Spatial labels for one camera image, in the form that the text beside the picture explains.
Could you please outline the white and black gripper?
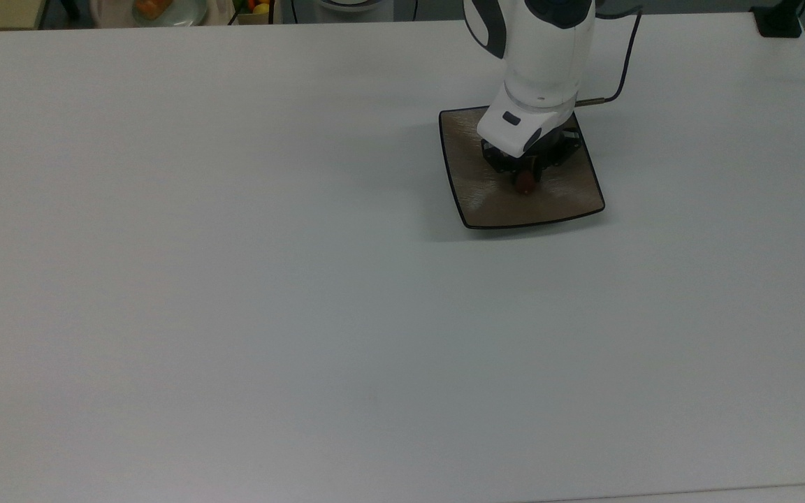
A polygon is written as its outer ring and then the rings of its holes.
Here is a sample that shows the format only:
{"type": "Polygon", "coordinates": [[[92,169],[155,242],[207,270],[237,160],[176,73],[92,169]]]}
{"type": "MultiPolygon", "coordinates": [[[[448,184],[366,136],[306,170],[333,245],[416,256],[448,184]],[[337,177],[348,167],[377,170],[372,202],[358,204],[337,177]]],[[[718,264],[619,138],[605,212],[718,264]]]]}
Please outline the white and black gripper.
{"type": "Polygon", "coordinates": [[[569,108],[524,110],[492,105],[477,131],[483,159],[499,174],[511,174],[514,190],[523,188],[523,172],[539,184],[547,168],[558,168],[583,147],[579,129],[568,125],[569,108]]]}

